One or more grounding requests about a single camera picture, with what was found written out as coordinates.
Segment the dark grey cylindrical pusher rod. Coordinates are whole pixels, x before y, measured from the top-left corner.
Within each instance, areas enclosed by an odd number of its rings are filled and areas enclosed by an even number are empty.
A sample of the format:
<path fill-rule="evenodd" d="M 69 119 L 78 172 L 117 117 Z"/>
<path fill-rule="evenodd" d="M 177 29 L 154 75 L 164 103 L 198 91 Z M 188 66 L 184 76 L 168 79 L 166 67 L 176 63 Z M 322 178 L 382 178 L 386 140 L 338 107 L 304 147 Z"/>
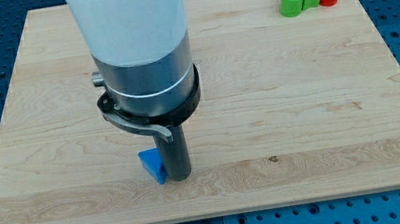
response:
<path fill-rule="evenodd" d="M 163 168 L 165 168 L 168 178 L 172 181 L 183 181 L 189 177 L 192 170 L 185 135 L 181 124 L 174 127 L 169 126 L 168 129 L 173 135 L 171 143 L 158 137 L 154 137 L 154 142 L 162 157 Z"/>

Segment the black clamp ring with lever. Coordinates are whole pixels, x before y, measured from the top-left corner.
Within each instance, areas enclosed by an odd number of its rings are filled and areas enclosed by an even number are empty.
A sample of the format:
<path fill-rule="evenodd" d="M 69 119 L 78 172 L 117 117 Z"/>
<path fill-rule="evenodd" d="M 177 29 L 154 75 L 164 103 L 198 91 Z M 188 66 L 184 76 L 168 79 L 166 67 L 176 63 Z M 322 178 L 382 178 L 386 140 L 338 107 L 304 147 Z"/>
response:
<path fill-rule="evenodd" d="M 193 75 L 194 84 L 189 96 L 177 108 L 163 115 L 140 117 L 121 109 L 117 110 L 116 103 L 107 92 L 97 99 L 97 107 L 101 111 L 103 119 L 114 127 L 136 135 L 161 138 L 163 141 L 171 143 L 174 141 L 174 133 L 170 131 L 170 127 L 180 126 L 184 123 L 200 103 L 200 75 L 195 64 L 193 64 Z"/>

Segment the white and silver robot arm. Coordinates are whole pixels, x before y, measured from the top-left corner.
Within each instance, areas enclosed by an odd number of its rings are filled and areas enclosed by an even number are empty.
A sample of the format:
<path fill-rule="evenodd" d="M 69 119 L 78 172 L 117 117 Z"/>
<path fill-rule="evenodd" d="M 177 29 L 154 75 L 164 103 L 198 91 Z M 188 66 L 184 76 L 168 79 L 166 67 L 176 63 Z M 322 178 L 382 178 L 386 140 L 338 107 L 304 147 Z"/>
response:
<path fill-rule="evenodd" d="M 103 118 L 151 136 L 167 176 L 189 177 L 182 129 L 200 102 L 184 0 L 65 0 L 97 67 Z"/>

